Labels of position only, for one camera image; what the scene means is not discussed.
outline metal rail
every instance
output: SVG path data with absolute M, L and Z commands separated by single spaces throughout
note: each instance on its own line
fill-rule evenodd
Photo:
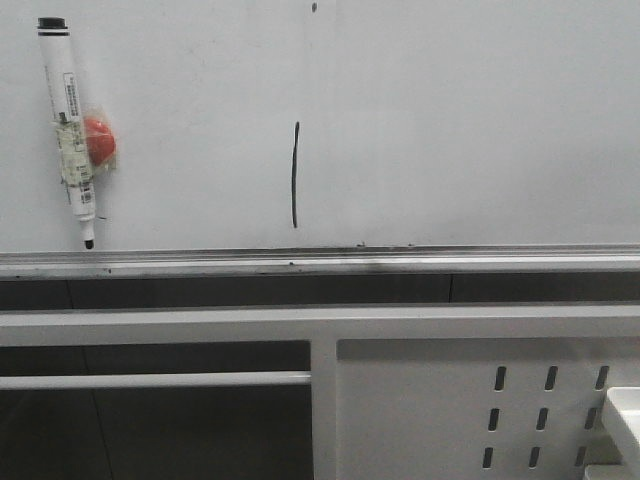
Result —
M 206 250 L 0 255 L 0 280 L 640 270 L 640 246 Z
M 311 383 L 311 372 L 305 371 L 150 375 L 61 375 L 0 377 L 0 390 L 245 387 L 261 385 L 305 385 L 309 383 Z

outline perforated panel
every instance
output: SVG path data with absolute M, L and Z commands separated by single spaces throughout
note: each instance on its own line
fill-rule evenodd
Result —
M 360 479 L 581 479 L 619 455 L 606 386 L 640 385 L 637 340 L 342 341 L 338 468 Z

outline horizontal bar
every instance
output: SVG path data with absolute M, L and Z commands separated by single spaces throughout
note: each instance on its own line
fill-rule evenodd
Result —
M 79 390 L 106 388 L 248 387 L 306 385 L 311 372 L 172 373 L 140 375 L 61 375 L 0 377 L 0 390 Z
M 640 337 L 640 305 L 0 313 L 0 347 L 326 339 Z
M 0 280 L 640 270 L 640 245 L 0 254 Z

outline whiteboard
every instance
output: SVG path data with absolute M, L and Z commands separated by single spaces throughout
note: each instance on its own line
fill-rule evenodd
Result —
M 637 1 L 0 3 L 0 252 L 83 248 L 39 16 L 118 136 L 97 250 L 640 243 Z

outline marker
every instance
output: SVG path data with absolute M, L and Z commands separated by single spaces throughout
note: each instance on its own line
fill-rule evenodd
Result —
M 39 18 L 38 39 L 58 135 L 62 180 L 73 214 L 80 222 L 84 245 L 92 249 L 96 216 L 93 168 L 87 152 L 71 38 L 64 18 Z

